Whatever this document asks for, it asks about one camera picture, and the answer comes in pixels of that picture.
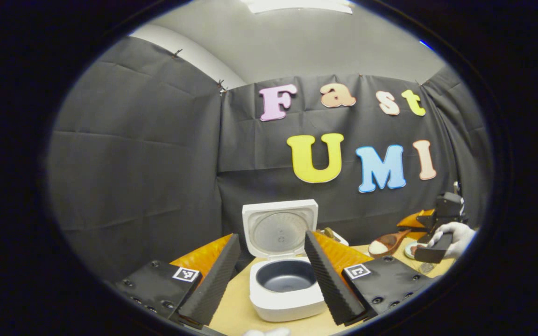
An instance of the white glove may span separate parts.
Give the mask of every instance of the white glove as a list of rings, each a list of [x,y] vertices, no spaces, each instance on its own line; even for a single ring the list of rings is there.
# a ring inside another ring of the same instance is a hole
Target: white glove
[[[429,241],[429,244],[427,244],[427,247],[433,247],[444,233],[449,232],[452,233],[452,243],[444,254],[444,259],[459,257],[464,250],[466,250],[466,247],[468,247],[468,244],[470,244],[470,241],[475,234],[474,230],[469,228],[466,224],[458,222],[447,223],[435,230],[435,234]]]
[[[262,332],[259,330],[248,330],[242,336],[290,336],[292,331],[288,328],[277,328],[272,329],[267,332]]]

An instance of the table surface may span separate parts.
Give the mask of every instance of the table surface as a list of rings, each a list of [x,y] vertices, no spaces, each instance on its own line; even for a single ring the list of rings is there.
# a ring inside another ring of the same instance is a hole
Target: table surface
[[[393,254],[393,257],[414,268],[414,270],[417,270],[418,272],[418,268],[421,266],[422,262],[410,259],[404,254],[404,247],[411,242],[415,242],[415,240],[404,238],[400,247]],[[368,245],[352,246],[352,248],[361,251],[362,253],[368,253]],[[344,327],[343,324],[339,326],[335,325],[328,309],[318,315],[296,321],[263,321],[256,314],[255,308],[252,306],[252,302],[250,302],[250,289],[248,287],[251,267],[261,261],[264,261],[264,259],[255,258],[244,270],[242,270],[242,272],[237,274],[237,276],[228,283],[226,292],[209,324],[211,329],[217,330],[227,336],[241,336],[250,329],[267,332],[271,329],[286,327],[292,330],[292,336],[319,336],[335,334],[358,324],[350,325],[348,327]],[[452,266],[453,262],[454,259],[442,260],[441,263],[435,264],[435,268],[431,270],[431,272],[428,272],[427,276],[436,277],[444,274],[450,266]]]

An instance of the small plate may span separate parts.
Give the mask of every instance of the small plate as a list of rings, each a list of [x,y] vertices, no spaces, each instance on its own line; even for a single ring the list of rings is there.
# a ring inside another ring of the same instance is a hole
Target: small plate
[[[417,246],[417,245],[422,245],[424,247],[427,247],[427,244],[423,244],[423,243],[419,243],[419,242],[409,243],[408,245],[406,245],[406,248],[404,249],[404,254],[406,255],[406,257],[408,257],[410,259],[414,259],[414,255],[412,255],[412,251],[410,251],[410,248],[413,247],[413,246]]]

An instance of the wooden spoon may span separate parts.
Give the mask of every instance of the wooden spoon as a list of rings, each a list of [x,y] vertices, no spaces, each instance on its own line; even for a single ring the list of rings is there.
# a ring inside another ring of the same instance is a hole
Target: wooden spoon
[[[373,258],[380,258],[380,257],[383,257],[384,255],[394,254],[395,251],[397,250],[397,248],[400,246],[400,243],[402,242],[402,239],[406,236],[406,234],[410,233],[410,231],[412,231],[412,229],[408,229],[408,230],[405,230],[405,231],[400,231],[398,233],[391,233],[391,234],[386,234],[384,236],[380,236],[379,238],[375,239],[373,241],[373,243],[374,242],[380,242],[381,244],[385,245],[385,247],[387,247],[387,251],[385,251],[383,253],[379,253],[379,254],[373,254],[369,250],[369,254]]]

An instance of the blue letter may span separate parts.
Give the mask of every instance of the blue letter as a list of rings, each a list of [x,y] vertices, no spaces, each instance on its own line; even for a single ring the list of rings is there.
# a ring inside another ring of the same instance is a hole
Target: blue letter
[[[387,148],[385,160],[382,161],[373,147],[360,147],[356,149],[356,155],[362,161],[362,185],[358,187],[361,193],[371,193],[376,186],[373,183],[373,175],[379,188],[385,187],[387,176],[389,189],[401,188],[406,185],[404,170],[402,168],[402,152],[404,149],[400,145],[391,145]]]

